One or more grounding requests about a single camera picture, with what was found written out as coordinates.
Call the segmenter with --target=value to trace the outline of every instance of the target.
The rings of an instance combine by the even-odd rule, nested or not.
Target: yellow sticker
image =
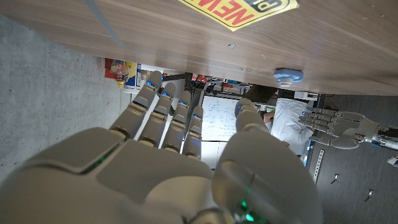
[[[179,0],[232,31],[299,7],[296,0]]]

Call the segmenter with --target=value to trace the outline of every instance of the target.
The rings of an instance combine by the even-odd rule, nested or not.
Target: gray concrete surface
[[[112,124],[130,94],[103,63],[0,15],[0,181],[53,143]]]

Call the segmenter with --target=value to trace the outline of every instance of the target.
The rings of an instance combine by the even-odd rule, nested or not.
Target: whiteboard
[[[228,141],[236,133],[235,105],[238,100],[205,96],[202,141]]]

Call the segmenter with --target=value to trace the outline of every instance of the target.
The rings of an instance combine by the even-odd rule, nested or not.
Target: wooden surface
[[[87,54],[267,86],[286,67],[305,73],[293,90],[398,95],[397,1],[301,0],[235,32],[178,1],[95,3],[124,46],[82,0],[3,0],[0,13]]]
[[[387,127],[398,126],[396,96],[334,96],[324,106],[365,114]],[[398,168],[387,163],[397,151],[363,143],[357,149],[342,150],[316,144],[310,163],[313,174],[324,149],[317,189],[322,198],[326,224],[360,223],[393,224],[398,220]],[[338,176],[338,181],[330,184]],[[373,196],[364,202],[369,189]]]

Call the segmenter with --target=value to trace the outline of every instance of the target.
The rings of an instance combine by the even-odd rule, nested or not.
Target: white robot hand
[[[327,134],[310,140],[338,149],[354,149],[364,141],[371,142],[379,128],[378,123],[359,113],[307,108],[303,115],[299,123]]]
[[[201,158],[203,109],[178,101],[163,143],[175,87],[152,74],[110,129],[91,128],[50,146],[0,185],[0,223],[308,223],[322,205],[308,170],[268,133],[247,99],[235,109],[237,133],[214,171]]]

